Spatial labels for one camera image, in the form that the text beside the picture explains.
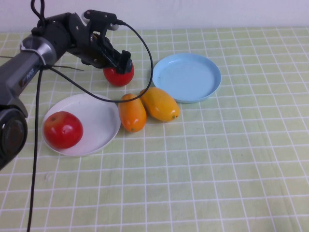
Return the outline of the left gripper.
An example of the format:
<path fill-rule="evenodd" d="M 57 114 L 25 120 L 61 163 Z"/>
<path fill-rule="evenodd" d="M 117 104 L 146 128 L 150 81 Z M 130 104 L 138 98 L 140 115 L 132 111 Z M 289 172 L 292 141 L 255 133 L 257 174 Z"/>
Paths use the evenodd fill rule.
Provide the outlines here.
<path fill-rule="evenodd" d="M 68 14 L 68 52 L 77 56 L 86 65 L 99 69 L 115 68 L 118 74 L 132 71 L 131 53 L 114 49 L 106 32 L 117 22 L 113 13 Z"/>

